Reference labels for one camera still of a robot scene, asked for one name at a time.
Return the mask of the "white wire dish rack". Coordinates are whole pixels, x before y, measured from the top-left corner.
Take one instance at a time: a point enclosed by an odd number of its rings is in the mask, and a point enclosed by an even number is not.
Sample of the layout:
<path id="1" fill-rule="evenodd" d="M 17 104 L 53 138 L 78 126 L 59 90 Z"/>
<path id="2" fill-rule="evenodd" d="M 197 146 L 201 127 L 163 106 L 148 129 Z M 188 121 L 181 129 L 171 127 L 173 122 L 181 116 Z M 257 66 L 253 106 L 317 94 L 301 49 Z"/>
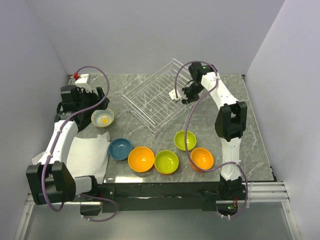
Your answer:
<path id="1" fill-rule="evenodd" d="M 181 101 L 175 101 L 175 86 L 180 90 L 191 80 L 188 68 L 182 67 L 181 62 L 172 59 L 147 79 L 135 80 L 122 92 L 126 109 L 150 130 L 152 136 L 186 108 Z"/>

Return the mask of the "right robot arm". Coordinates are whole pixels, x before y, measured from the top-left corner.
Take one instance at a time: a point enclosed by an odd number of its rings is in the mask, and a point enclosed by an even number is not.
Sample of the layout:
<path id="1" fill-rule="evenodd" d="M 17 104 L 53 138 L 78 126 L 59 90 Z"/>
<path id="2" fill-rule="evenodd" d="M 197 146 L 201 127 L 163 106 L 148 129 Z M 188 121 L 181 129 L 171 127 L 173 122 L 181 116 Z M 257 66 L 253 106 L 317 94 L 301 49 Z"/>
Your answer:
<path id="1" fill-rule="evenodd" d="M 205 61 L 190 61 L 185 64 L 191 76 L 191 85 L 182 88 L 183 104 L 194 103 L 196 108 L 206 94 L 214 100 L 218 114 L 215 132 L 221 140 L 222 164 L 218 193 L 222 199 L 231 199 L 243 192 L 244 172 L 240 169 L 240 144 L 247 124 L 247 104 L 234 97 L 222 82 L 218 70 Z"/>

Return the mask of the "large orange bowl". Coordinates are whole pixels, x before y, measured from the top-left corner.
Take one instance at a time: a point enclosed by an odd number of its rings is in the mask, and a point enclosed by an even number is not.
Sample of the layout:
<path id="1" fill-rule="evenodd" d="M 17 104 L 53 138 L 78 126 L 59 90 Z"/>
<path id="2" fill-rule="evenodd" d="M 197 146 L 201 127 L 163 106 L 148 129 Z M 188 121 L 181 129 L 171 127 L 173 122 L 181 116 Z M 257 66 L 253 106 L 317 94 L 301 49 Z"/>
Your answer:
<path id="1" fill-rule="evenodd" d="M 134 148 L 128 156 L 129 167 L 137 172 L 144 173 L 149 171 L 155 162 L 155 155 L 151 149 L 145 146 Z"/>

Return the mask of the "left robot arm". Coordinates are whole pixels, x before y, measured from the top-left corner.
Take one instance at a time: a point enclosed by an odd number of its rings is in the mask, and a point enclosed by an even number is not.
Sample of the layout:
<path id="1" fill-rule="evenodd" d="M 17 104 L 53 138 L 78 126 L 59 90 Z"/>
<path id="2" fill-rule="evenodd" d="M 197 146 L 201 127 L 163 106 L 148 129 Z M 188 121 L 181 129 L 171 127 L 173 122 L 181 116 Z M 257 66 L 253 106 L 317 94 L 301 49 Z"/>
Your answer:
<path id="1" fill-rule="evenodd" d="M 110 100 L 101 87 L 87 91 L 75 84 L 60 89 L 61 102 L 54 117 L 54 132 L 43 156 L 26 169 L 26 177 L 36 205 L 65 203 L 83 195 L 88 201 L 100 195 L 97 177 L 93 173 L 72 176 L 67 158 L 79 131 L 91 123 L 96 110 L 105 110 Z"/>

